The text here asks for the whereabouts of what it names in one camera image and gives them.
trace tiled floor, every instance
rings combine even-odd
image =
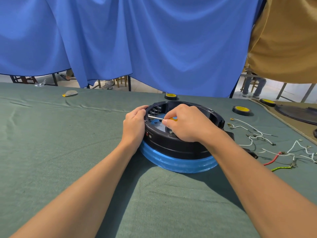
[[[79,85],[77,83],[77,81],[74,80],[70,80],[70,81],[65,81],[63,80],[61,77],[59,77],[59,75],[56,75],[57,79],[58,79],[58,85],[59,86],[65,86],[65,87],[73,87],[73,88],[79,88]],[[52,82],[52,76],[48,75],[48,76],[42,76],[42,77],[36,77],[38,79],[38,81],[42,81],[44,79],[48,80],[49,83]],[[240,92],[240,88],[242,87],[243,84],[243,77],[240,77],[238,85],[236,87],[235,93],[233,95],[233,98],[239,98],[239,99],[247,99],[247,98],[251,98],[252,97],[252,93],[249,93],[248,97],[245,98],[242,96],[242,92]],[[11,79],[9,76],[5,76],[5,75],[0,75],[0,82],[11,82]],[[101,81],[101,86],[105,85],[105,81]],[[119,88],[117,87],[117,84],[113,86],[113,90],[120,90],[120,91],[128,91],[128,87],[125,87],[124,85],[124,81],[123,84],[119,84]],[[155,88],[152,88],[144,83],[141,83],[140,81],[131,78],[131,90],[134,92],[147,92],[147,93],[162,93],[162,91],[159,91]],[[270,99],[270,100],[276,100],[276,97],[279,93],[280,89],[278,88],[274,88],[272,86],[270,86],[270,82],[267,83],[267,85],[264,86],[262,93],[261,93],[261,98],[266,98],[266,99]],[[301,99],[303,98],[303,96],[305,95],[305,93],[300,93],[300,94],[292,94],[290,92],[284,91],[283,92],[283,96],[288,97],[296,102],[300,102]],[[315,100],[316,97],[313,95],[310,95],[307,99],[306,102],[308,103],[316,103],[317,100]],[[288,101],[284,98],[280,98],[280,101]]]

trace green tablecloth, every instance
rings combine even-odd
[[[92,89],[77,89],[77,96],[62,97],[70,89],[0,83],[0,237],[14,233],[108,155],[120,141],[127,112],[164,100],[162,94]],[[276,146],[256,140],[257,152],[260,148],[287,151],[300,138],[303,145],[317,151],[311,142],[248,100],[192,96],[180,96],[180,100],[212,108],[226,122],[238,118],[278,135],[269,138]],[[239,116],[231,111],[234,105],[247,106],[255,115]],[[238,144],[249,144],[247,131],[237,128],[233,132]],[[304,154],[299,147],[295,150]],[[262,163],[274,157],[260,155]],[[281,157],[268,168],[290,163],[291,158]],[[275,173],[317,203],[317,164],[304,159],[297,164],[296,169]],[[259,236],[219,166],[200,174],[177,174],[156,167],[137,152],[97,237]]]

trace blue curtain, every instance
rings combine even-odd
[[[72,68],[83,88],[130,75],[162,91],[227,97],[262,0],[1,0],[0,73]]]

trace hand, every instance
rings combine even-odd
[[[195,106],[180,104],[165,115],[162,124],[170,128],[181,140],[202,142],[210,132],[220,130]]]
[[[123,121],[123,134],[121,143],[129,145],[134,153],[140,146],[144,133],[145,133],[145,108],[148,105],[137,107],[132,112],[126,114],[125,120]]]

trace yellow-green wire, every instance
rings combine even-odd
[[[288,166],[288,167],[276,167],[274,169],[271,169],[272,172],[278,170],[278,169],[291,169],[292,167],[291,166]]]

